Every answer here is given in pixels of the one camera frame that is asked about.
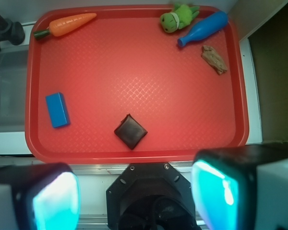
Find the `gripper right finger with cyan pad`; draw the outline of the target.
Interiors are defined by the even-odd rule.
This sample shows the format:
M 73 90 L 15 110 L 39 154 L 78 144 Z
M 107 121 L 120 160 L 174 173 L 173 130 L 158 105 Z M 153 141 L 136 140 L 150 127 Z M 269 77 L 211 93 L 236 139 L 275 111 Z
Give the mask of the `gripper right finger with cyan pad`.
M 288 230 L 288 145 L 200 150 L 191 189 L 211 230 Z

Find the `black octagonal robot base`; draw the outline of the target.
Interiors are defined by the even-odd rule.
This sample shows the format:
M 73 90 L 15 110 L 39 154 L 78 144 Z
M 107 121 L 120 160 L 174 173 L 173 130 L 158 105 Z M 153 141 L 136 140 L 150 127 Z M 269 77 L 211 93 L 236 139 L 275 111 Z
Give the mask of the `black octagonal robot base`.
M 106 191 L 111 230 L 199 230 L 191 183 L 169 163 L 130 164 Z

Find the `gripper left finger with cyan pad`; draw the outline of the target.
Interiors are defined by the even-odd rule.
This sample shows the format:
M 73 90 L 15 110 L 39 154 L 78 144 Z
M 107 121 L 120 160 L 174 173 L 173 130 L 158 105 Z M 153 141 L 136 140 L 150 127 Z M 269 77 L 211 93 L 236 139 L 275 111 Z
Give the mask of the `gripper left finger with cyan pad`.
M 80 206 L 69 165 L 0 166 L 0 230 L 75 230 Z

